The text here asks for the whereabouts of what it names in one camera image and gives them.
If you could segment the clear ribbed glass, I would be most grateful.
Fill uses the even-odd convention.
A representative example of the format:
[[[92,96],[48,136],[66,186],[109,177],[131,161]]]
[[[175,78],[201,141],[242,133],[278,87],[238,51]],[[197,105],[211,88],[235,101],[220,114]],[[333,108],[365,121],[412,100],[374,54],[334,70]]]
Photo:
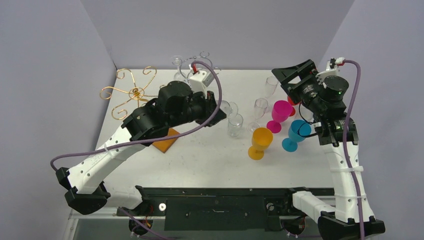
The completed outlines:
[[[228,119],[234,118],[239,111],[238,105],[235,102],[228,102],[226,100],[221,101],[220,109],[226,114]]]

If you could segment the red wine glass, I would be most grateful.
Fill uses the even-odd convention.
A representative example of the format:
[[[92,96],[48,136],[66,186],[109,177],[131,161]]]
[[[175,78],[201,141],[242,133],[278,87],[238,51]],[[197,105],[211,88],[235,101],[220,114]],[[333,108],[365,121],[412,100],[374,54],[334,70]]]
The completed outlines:
[[[290,113],[290,117],[292,117],[292,116],[294,116],[295,114],[296,114],[296,109],[295,109],[295,106],[297,105],[296,103],[294,103],[293,101],[292,101],[292,99],[289,97],[289,96],[287,96],[287,101],[289,102],[289,104],[291,105],[291,107],[292,107],[292,111],[291,111],[291,113]]]

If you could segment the blue wine glass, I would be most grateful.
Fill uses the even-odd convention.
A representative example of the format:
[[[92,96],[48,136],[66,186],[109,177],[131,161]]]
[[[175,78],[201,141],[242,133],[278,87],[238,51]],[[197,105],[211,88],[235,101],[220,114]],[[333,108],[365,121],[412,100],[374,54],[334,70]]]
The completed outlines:
[[[288,137],[282,141],[281,145],[285,151],[292,153],[298,149],[298,143],[304,141],[306,136],[312,133],[312,129],[309,123],[297,119],[291,123],[287,133]]]

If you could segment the yellow wine glass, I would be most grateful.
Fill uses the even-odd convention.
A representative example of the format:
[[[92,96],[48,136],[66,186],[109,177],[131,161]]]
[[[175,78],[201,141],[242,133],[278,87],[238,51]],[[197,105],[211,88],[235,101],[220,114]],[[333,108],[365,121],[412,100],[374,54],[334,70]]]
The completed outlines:
[[[268,128],[257,128],[252,134],[248,156],[256,161],[261,160],[264,157],[265,150],[271,145],[273,139],[274,135]]]

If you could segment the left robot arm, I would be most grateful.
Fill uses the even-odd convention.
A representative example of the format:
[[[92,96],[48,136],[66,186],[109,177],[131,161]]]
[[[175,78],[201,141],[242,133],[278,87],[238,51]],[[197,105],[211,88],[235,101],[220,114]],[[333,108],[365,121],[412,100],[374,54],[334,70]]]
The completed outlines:
[[[105,178],[135,153],[154,142],[169,140],[169,129],[191,122],[212,127],[226,116],[212,91],[194,92],[184,82],[169,82],[156,98],[126,117],[102,147],[90,152],[80,164],[56,170],[58,182],[66,189],[68,206],[82,215],[103,207],[145,214],[149,201],[136,187],[117,187],[105,183]]]

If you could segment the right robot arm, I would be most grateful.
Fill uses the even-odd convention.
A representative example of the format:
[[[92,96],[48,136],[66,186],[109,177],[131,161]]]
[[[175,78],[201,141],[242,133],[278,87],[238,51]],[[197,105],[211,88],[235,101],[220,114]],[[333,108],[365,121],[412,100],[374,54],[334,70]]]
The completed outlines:
[[[331,58],[326,69],[318,71],[309,59],[271,71],[287,96],[312,112],[335,198],[335,204],[329,205],[309,191],[296,191],[282,199],[282,207],[289,214],[300,210],[313,219],[324,240],[364,240],[386,231],[370,207],[363,184],[358,132],[351,118],[355,96],[349,104],[343,100],[349,83],[339,71],[347,62],[343,57]]]

